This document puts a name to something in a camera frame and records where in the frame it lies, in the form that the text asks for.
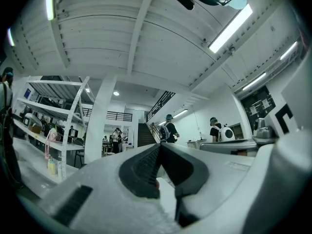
gray device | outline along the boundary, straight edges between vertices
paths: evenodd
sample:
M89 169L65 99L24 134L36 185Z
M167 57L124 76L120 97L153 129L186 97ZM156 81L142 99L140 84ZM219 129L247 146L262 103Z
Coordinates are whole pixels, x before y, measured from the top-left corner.
M39 207L80 233L267 233L312 175L311 135L283 136L255 158L170 143L140 147L88 164ZM175 185L175 219L160 205L161 165Z

black t-shirt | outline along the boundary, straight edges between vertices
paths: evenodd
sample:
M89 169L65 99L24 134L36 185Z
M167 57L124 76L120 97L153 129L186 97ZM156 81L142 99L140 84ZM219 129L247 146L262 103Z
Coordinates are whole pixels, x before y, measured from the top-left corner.
M221 127L222 127L220 123L216 124L215 126L217 126L217 127L220 128L220 129L221 129ZM219 140L218 140L218 138L219 138L219 131L218 131L216 128L214 128L214 127L211 128L211 130L210 130L210 135L211 135L211 136L215 136L215 137L216 137L216 140L219 141Z
M176 127L172 123L168 123L166 125L166 127L168 128L168 131L170 133L170 137L167 139L167 142L168 143L175 143L176 139L174 137L174 134L177 133Z

staircase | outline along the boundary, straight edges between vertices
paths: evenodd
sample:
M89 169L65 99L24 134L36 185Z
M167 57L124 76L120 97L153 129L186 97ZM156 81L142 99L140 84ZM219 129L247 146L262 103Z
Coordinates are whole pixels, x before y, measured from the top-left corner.
M156 144L156 140L151 134L150 129L146 124L138 124L138 134L137 134L137 146L146 146L150 144Z

balcony railing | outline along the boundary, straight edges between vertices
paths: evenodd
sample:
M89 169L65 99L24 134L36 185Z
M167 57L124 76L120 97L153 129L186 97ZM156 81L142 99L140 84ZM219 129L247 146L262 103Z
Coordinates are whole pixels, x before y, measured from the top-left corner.
M83 116L90 117L92 108L83 108ZM107 111L106 119L132 121L132 114Z
M106 119L132 121L132 114L107 111Z
M146 122L148 122L174 95L175 93L166 91L147 114Z

white shelving unit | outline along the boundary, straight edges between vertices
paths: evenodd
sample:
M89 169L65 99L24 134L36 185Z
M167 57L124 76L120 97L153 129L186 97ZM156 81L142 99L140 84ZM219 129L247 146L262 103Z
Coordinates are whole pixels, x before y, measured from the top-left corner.
M27 140L14 139L14 148L19 155L23 157L29 167L41 174L45 179L58 184L65 180L68 176L77 171L77 168L66 164L66 153L72 150L83 150L83 146L68 144L67 139L71 123L82 124L86 130L86 124L83 119L83 110L81 103L94 103L95 97L88 85L89 77L83 82L69 81L53 81L53 80L29 80L27 84L31 85L40 97L50 98L52 100L72 100L70 110L61 109L53 106L47 106L37 102L29 101L23 98L18 98L18 101L32 108L34 112L49 116L55 119L64 121L64 136L63 142L51 142L50 147L61 151L62 176L54 176L48 173L44 153L34 147ZM76 107L79 106L80 115L74 114ZM32 136L36 140L45 143L46 137L31 132L21 122L14 120L14 123L22 129L27 135Z

